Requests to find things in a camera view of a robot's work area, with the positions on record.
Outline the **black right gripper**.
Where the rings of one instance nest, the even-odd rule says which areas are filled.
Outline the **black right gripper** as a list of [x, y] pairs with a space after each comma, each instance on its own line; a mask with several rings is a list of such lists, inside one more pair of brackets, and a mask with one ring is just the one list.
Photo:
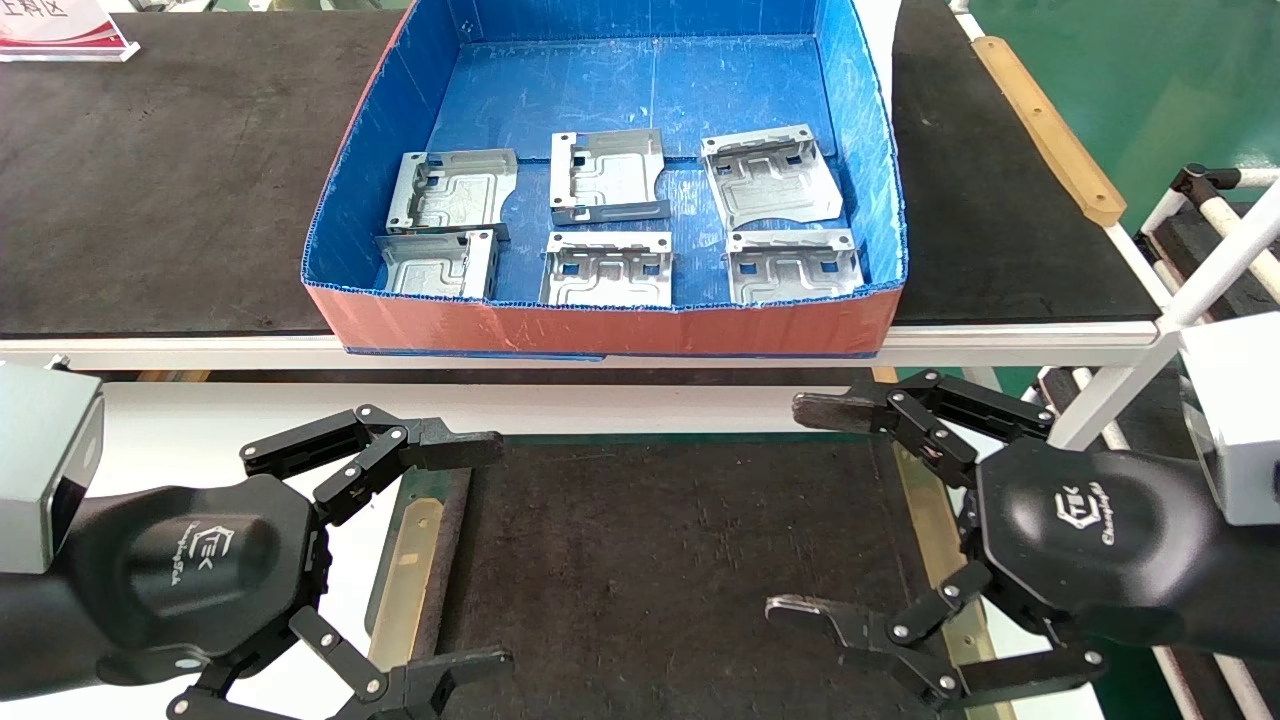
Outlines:
[[[1277, 528], [1228, 523], [1192, 460], [1051, 447], [1038, 439], [1052, 413], [933, 369], [865, 393], [795, 395], [794, 420], [887, 436], [948, 488], [975, 488], [980, 561], [896, 614], [805, 594], [765, 601], [769, 621], [824, 632], [937, 714], [1100, 679], [1108, 661], [1083, 635], [1277, 660]], [[1016, 441], [979, 462], [952, 424]], [[968, 665], [928, 652], [982, 598], [1050, 648]]]

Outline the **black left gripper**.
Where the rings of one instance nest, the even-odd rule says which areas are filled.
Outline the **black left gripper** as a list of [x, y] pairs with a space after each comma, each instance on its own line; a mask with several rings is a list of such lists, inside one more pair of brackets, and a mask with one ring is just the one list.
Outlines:
[[[296, 637], [352, 691], [334, 719], [439, 719], [458, 687], [511, 674], [515, 656], [495, 646], [379, 670], [312, 607], [332, 565], [323, 524], [344, 524], [407, 471], [484, 468], [504, 446], [493, 430], [362, 405], [247, 443], [252, 478], [238, 484], [87, 498], [47, 571], [3, 575], [1, 696], [152, 685], [209, 667], [169, 719], [283, 719], [227, 693]], [[314, 506], [279, 482], [338, 460]]]

